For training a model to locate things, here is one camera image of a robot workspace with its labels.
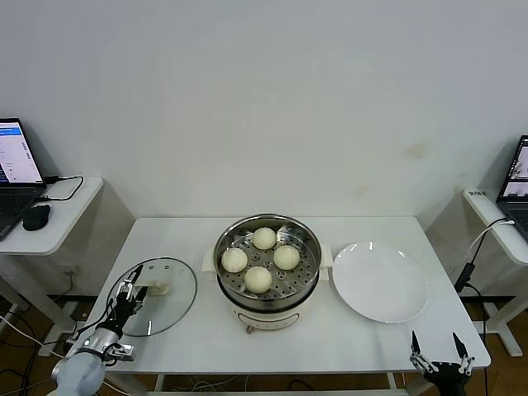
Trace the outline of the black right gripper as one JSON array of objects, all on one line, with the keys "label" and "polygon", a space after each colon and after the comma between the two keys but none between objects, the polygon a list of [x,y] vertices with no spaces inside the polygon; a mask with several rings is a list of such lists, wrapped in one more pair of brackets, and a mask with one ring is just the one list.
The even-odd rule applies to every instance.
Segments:
[{"label": "black right gripper", "polygon": [[412,331],[411,355],[409,360],[424,378],[434,384],[440,396],[465,396],[464,386],[469,382],[474,367],[473,356],[470,356],[465,344],[455,332],[452,333],[460,358],[460,363],[429,361],[422,353],[416,333]]}]

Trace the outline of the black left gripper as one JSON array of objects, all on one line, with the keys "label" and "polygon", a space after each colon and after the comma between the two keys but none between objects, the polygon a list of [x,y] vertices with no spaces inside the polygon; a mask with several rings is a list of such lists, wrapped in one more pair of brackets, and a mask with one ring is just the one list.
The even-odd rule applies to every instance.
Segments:
[{"label": "black left gripper", "polygon": [[142,308],[148,287],[141,286],[136,294],[134,288],[143,268],[144,265],[139,264],[119,283],[115,293],[116,305],[113,308],[113,314],[107,320],[107,326],[110,330],[122,331],[134,312]]}]

